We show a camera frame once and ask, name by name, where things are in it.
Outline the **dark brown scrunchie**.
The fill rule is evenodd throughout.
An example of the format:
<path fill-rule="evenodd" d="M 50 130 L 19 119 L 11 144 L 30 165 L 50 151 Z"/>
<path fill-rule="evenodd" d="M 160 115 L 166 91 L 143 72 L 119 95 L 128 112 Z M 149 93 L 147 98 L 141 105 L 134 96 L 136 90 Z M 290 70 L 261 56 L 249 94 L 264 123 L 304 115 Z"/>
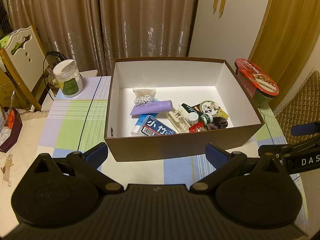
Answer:
<path fill-rule="evenodd" d="M 227 128 L 227 126 L 228 126 L 228 121 L 226 118 L 224 118 L 222 116 L 216 116 L 216 117 L 213 117 L 212 123 L 206 124 L 206 129 L 208 131 L 213 131 L 213 130 L 217 130 L 217 129 Z"/>

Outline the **red small packet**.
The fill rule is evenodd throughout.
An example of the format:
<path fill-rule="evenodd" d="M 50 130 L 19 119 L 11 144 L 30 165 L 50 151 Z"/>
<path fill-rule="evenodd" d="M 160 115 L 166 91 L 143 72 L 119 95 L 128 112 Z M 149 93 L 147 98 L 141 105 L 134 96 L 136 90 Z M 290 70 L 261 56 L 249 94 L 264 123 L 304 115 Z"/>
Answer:
<path fill-rule="evenodd" d="M 194 124 L 193 126 L 189 127 L 190 133 L 196 133 L 196 132 L 204 132 L 206 131 L 206 127 L 202 122 L 198 122 Z"/>

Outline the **white pill bottle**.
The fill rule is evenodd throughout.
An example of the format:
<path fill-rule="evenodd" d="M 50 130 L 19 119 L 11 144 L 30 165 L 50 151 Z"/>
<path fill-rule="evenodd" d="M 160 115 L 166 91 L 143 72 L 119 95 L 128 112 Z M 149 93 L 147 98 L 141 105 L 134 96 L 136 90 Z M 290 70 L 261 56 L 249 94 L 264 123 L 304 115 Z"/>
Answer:
<path fill-rule="evenodd" d="M 187 122 L 190 126 L 194 126 L 199 122 L 199 116 L 195 112 L 190 112 L 188 117 L 187 117 Z"/>

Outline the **white printed tube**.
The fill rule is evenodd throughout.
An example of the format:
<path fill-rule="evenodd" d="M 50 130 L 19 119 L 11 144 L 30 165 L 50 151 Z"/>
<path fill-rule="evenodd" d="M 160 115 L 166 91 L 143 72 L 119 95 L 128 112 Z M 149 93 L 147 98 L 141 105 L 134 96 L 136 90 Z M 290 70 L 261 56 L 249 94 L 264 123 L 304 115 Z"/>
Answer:
<path fill-rule="evenodd" d="M 133 137 L 139 136 L 139 129 L 140 129 L 143 121 L 146 119 L 147 116 L 148 116 L 148 114 L 142 114 L 142 115 L 138 118 L 138 120 L 137 120 L 134 128 L 133 128 L 132 131 L 131 131 L 131 135 L 132 135 Z"/>

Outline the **green Mentholatum blister card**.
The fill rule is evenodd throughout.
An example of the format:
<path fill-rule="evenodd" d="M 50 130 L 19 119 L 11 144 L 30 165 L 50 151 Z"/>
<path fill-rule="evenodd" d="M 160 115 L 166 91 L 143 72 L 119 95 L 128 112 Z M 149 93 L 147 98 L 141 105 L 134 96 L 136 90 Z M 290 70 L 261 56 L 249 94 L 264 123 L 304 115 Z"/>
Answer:
<path fill-rule="evenodd" d="M 212 100 L 204 100 L 198 105 L 189 106 L 186 103 L 182 103 L 181 106 L 188 112 L 195 112 L 199 116 L 199 122 L 202 122 L 205 126 L 213 122 L 213 117 L 222 116 L 226 119 L 229 115 Z"/>

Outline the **white hair claw clip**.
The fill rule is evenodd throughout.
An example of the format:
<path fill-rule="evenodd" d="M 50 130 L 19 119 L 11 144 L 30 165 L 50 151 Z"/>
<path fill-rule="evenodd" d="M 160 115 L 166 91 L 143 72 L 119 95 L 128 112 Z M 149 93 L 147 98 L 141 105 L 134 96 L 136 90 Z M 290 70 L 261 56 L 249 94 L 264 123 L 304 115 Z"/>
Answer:
<path fill-rule="evenodd" d="M 165 115 L 178 133 L 189 132 L 190 125 L 187 122 L 189 113 L 182 106 L 177 109 L 173 108 L 172 111 L 168 111 Z"/>

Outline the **blue toothpaste box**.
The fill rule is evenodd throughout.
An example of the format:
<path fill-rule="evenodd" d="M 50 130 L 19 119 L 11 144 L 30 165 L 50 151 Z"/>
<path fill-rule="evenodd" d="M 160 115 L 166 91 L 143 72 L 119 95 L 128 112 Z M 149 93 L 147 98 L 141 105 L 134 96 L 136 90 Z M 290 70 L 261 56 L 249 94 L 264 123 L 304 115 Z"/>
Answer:
<path fill-rule="evenodd" d="M 169 128 L 151 115 L 146 116 L 139 128 L 139 133 L 141 136 L 147 137 L 176 134 L 173 129 Z"/>

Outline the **purple tube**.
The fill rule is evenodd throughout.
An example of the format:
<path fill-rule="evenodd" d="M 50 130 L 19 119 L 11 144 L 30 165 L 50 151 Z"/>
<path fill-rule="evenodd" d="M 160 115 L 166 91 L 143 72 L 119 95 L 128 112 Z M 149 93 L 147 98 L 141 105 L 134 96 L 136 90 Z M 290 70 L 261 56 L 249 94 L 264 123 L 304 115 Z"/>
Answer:
<path fill-rule="evenodd" d="M 143 105 L 134 106 L 130 115 L 153 114 L 160 112 L 172 111 L 173 105 L 171 100 L 155 101 Z"/>

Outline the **cotton swab bag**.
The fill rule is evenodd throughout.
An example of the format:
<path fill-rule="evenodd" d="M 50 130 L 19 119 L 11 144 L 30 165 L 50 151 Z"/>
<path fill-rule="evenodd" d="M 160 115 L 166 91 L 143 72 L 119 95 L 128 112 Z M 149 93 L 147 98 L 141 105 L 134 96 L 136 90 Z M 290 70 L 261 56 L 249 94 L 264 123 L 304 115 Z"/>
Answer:
<path fill-rule="evenodd" d="M 136 97 L 134 100 L 135 105 L 143 105 L 153 102 L 156 95 L 155 88 L 134 88 L 133 92 Z"/>

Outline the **woven quilted chair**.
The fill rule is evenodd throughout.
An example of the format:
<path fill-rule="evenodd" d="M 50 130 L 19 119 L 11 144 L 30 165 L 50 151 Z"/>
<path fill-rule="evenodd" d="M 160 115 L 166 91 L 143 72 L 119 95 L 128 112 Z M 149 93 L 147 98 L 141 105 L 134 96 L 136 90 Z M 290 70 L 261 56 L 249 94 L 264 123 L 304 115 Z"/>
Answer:
<path fill-rule="evenodd" d="M 292 136 L 291 127 L 319 121 L 319 78 L 319 71 L 312 71 L 295 97 L 276 114 L 288 144 L 296 144 L 313 137 L 312 135 Z"/>

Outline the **red lid instant noodle cup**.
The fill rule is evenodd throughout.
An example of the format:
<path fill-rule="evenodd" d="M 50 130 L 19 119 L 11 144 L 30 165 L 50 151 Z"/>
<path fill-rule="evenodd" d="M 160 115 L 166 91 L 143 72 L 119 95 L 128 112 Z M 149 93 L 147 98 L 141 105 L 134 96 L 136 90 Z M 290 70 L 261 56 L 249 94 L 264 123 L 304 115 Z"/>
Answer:
<path fill-rule="evenodd" d="M 278 96 L 278 85 L 258 65 L 247 59 L 236 59 L 234 64 L 237 77 L 257 107 Z"/>

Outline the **brown cardboard storage box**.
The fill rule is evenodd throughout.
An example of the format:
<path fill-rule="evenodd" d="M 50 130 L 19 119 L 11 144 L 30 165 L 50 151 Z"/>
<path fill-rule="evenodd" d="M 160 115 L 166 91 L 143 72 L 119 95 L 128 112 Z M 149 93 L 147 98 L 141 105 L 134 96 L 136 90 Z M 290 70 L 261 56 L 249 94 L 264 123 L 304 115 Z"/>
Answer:
<path fill-rule="evenodd" d="M 132 113 L 136 88 L 154 89 L 153 122 Z M 224 115 L 227 127 L 189 132 L 185 106 L 200 106 L 209 115 Z M 194 57 L 117 59 L 108 96 L 105 141 L 118 162 L 147 161 L 203 154 L 208 143 L 224 150 L 246 143 L 263 118 L 225 60 Z"/>

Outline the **clear jar green label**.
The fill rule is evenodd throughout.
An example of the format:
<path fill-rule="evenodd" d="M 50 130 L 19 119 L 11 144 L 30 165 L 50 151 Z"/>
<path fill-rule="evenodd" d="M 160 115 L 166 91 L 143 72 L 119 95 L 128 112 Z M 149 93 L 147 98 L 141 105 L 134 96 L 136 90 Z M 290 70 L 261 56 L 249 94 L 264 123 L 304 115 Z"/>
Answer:
<path fill-rule="evenodd" d="M 84 85 L 75 60 L 68 59 L 58 63 L 53 74 L 65 97 L 72 98 L 82 92 Z"/>

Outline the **dark red holder box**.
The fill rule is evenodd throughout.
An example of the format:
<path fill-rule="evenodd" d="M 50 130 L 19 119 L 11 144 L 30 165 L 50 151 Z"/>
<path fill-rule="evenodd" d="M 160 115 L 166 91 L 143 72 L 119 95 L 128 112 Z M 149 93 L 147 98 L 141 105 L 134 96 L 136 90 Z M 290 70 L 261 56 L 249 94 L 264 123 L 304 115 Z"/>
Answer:
<path fill-rule="evenodd" d="M 12 92 L 10 106 L 1 106 L 1 146 L 0 150 L 7 153 L 18 141 L 23 123 L 17 109 L 13 107 L 15 92 Z"/>

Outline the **brown curtain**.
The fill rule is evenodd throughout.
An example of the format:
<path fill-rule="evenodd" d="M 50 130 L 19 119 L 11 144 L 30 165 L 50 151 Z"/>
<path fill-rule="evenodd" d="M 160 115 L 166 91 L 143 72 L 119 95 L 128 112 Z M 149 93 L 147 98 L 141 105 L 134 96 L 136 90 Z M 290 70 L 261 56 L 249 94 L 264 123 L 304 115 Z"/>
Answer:
<path fill-rule="evenodd" d="M 34 26 L 45 51 L 109 75 L 118 58 L 187 56 L 197 0 L 7 0 L 14 29 Z"/>

